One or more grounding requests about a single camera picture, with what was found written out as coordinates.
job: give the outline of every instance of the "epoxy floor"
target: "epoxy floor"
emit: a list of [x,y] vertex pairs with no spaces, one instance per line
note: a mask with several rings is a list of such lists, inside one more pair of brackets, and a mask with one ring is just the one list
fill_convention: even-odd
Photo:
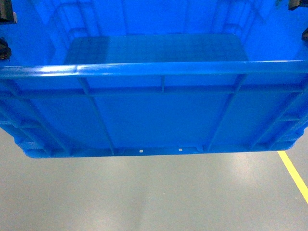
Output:
[[30,159],[0,130],[0,230],[307,231],[308,204],[277,152]]

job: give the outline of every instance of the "blue plastic crate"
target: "blue plastic crate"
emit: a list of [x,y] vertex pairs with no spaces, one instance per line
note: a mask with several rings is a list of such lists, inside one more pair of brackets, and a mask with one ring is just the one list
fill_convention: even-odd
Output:
[[0,127],[37,158],[290,148],[308,9],[287,1],[13,1]]

